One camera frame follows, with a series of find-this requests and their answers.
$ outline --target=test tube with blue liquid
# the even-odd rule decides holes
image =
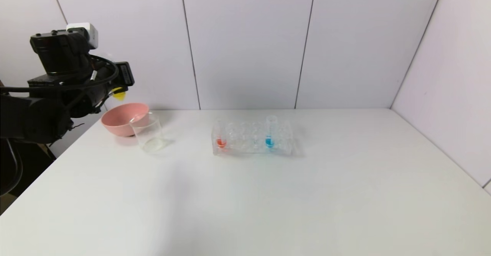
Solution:
[[[268,148],[275,146],[275,137],[277,136],[278,118],[274,115],[266,117],[265,124],[265,143]]]

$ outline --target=panel seam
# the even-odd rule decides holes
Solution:
[[[58,4],[58,8],[60,9],[61,15],[63,16],[63,20],[65,20],[65,24],[68,24],[68,21],[66,20],[65,13],[63,12],[63,9],[61,8],[60,1],[56,0],[56,3]]]
[[[191,63],[193,64],[193,75],[194,75],[194,84],[196,85],[196,96],[198,97],[198,107],[201,110],[201,103],[199,101],[199,92],[198,92],[198,80],[196,79],[196,69],[194,67],[194,57],[193,57],[193,48],[191,47],[191,36],[189,35],[189,25],[188,25],[188,15],[186,14],[186,5],[183,1],[183,9],[184,9],[184,20],[186,21],[186,30],[188,31],[188,41],[189,41],[189,52],[191,53]]]
[[[400,82],[399,88],[397,89],[396,95],[394,96],[394,99],[392,100],[392,104],[390,104],[389,109],[392,109],[392,107],[394,106],[394,102],[396,101],[397,96],[399,95],[400,89],[402,88],[402,85],[404,84],[404,81],[407,78],[407,74],[409,73],[409,70],[411,69],[412,62],[416,58],[416,54],[418,53],[419,47],[421,46],[421,43],[423,42],[423,38],[425,37],[426,30],[428,30],[428,26],[430,25],[431,19],[433,18],[433,14],[435,13],[435,9],[437,8],[438,1],[440,1],[440,0],[437,0],[435,2],[435,6],[433,6],[433,10],[431,12],[430,19],[428,19],[428,23],[426,24],[426,27],[425,27],[425,31],[423,32],[423,35],[421,36],[421,39],[419,40],[418,47],[416,48],[414,55],[412,55],[411,62],[409,63],[409,66],[407,67],[407,70],[405,71],[404,77],[403,77],[402,81]]]
[[[298,91],[300,90],[300,80],[302,78],[303,60],[305,59],[305,49],[307,48],[308,31],[310,29],[310,19],[312,19],[312,9],[313,8],[314,8],[314,0],[312,0],[312,3],[310,4],[310,15],[308,17],[307,33],[305,34],[305,44],[303,45],[302,64],[300,65],[300,75],[298,76],[297,95],[295,97],[295,106],[293,107],[294,109],[297,108]]]

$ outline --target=test tube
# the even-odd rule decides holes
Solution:
[[[221,120],[217,120],[214,125],[214,132],[216,134],[216,145],[219,148],[225,148],[227,145],[227,138],[225,133],[225,127]]]
[[[275,146],[275,139],[274,137],[276,136],[277,133],[277,128],[278,128],[278,118],[274,115],[270,115],[266,117],[266,125],[265,125],[265,131],[266,131],[266,137],[265,137],[265,143],[268,148],[273,148]]]

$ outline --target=blue liquid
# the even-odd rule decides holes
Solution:
[[[271,136],[266,136],[266,146],[268,148],[273,148],[275,146],[275,141],[271,138]]]

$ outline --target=clear liquid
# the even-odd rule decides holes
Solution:
[[[158,151],[165,146],[165,141],[161,138],[152,138],[145,142],[142,146],[142,149],[147,153],[152,153],[154,151]]]

